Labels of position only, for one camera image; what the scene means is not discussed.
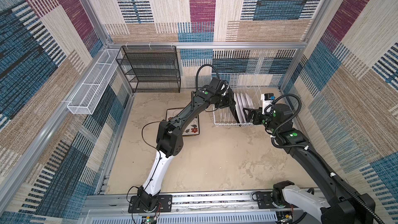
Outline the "white round plate one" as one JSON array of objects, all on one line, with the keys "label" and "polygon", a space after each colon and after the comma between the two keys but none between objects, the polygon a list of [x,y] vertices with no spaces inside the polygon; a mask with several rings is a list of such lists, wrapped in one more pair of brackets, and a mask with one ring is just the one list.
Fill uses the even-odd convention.
[{"label": "white round plate one", "polygon": [[236,102],[235,108],[236,108],[236,112],[237,112],[237,117],[238,117],[239,123],[246,123],[245,120],[244,120],[244,116],[242,115],[242,112],[241,112],[241,107],[240,107],[240,103],[239,103],[239,97],[237,96],[236,93],[234,93],[234,101]]}]

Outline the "white round plate two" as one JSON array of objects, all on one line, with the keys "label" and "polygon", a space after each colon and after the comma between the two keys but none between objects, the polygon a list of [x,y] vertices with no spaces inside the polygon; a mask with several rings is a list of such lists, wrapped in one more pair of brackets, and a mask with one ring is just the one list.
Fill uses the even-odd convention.
[{"label": "white round plate two", "polygon": [[243,108],[244,108],[244,107],[247,107],[247,108],[248,108],[247,101],[246,101],[246,97],[245,97],[245,95],[242,94],[242,93],[239,94],[239,97],[240,97],[240,101],[241,101],[241,103],[240,103],[241,111],[243,111]]}]

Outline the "floral square plate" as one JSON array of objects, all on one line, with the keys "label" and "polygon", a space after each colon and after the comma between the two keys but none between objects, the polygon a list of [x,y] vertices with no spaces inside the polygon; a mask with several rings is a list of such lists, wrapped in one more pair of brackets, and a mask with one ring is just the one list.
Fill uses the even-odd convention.
[{"label": "floral square plate", "polygon": [[[183,108],[169,108],[166,110],[166,120],[171,120],[177,116]],[[196,116],[183,132],[183,136],[196,136],[200,134],[199,116]]]}]

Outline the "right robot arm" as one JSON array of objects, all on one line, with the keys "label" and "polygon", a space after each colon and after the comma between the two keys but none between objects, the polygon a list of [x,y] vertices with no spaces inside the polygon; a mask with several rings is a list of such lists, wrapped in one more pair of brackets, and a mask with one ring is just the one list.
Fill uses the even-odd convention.
[{"label": "right robot arm", "polygon": [[381,224],[375,201],[359,194],[316,152],[309,139],[293,127],[295,113],[285,104],[272,103],[266,110],[244,108],[245,119],[263,125],[272,145],[283,149],[308,173],[324,195],[324,200],[300,189],[290,181],[274,184],[275,207],[297,206],[322,224]]}]

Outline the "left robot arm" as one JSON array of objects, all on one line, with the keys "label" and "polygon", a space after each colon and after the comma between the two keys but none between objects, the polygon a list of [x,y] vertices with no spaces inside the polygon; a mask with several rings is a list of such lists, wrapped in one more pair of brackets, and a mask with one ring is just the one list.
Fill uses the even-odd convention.
[{"label": "left robot arm", "polygon": [[183,148],[183,132],[201,112],[214,105],[226,108],[235,105],[233,90],[225,80],[212,78],[210,84],[191,92],[190,103],[170,120],[159,123],[156,138],[156,157],[145,183],[137,190],[138,206],[153,211],[172,160]]}]

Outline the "white round plate three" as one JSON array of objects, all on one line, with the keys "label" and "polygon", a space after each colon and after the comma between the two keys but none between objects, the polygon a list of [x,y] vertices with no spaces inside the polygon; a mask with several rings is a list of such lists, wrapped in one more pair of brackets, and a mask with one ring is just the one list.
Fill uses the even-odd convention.
[{"label": "white round plate three", "polygon": [[245,97],[246,97],[246,101],[247,101],[247,105],[248,105],[249,109],[254,109],[255,106],[253,104],[253,101],[252,101],[250,95],[248,93],[245,93]]}]

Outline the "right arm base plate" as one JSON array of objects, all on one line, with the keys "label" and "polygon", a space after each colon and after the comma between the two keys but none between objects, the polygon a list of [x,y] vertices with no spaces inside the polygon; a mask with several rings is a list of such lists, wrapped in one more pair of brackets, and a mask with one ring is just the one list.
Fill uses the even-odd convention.
[{"label": "right arm base plate", "polygon": [[255,191],[251,194],[251,198],[257,203],[259,209],[297,209],[295,205],[288,203],[274,203],[271,191]]}]

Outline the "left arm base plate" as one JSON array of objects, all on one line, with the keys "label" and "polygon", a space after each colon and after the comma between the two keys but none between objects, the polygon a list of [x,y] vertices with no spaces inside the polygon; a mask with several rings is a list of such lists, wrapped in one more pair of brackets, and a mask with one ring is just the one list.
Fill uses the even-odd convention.
[{"label": "left arm base plate", "polygon": [[168,213],[171,212],[173,203],[172,195],[157,195],[154,197],[132,196],[128,213]]}]

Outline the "white mesh wall basket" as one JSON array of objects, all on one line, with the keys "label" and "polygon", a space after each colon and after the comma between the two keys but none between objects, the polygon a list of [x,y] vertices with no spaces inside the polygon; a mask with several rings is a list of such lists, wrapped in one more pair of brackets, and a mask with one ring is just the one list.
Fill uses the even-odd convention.
[{"label": "white mesh wall basket", "polygon": [[107,49],[101,53],[77,92],[67,105],[74,115],[92,115],[102,98],[115,70],[119,51]]}]

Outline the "aluminium mounting rail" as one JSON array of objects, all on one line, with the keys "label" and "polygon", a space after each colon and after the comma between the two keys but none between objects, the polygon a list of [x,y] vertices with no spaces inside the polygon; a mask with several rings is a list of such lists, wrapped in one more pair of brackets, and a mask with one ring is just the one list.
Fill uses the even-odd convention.
[{"label": "aluminium mounting rail", "polygon": [[297,206],[257,202],[254,190],[175,192],[152,211],[133,213],[125,195],[88,196],[80,224],[317,224]]}]

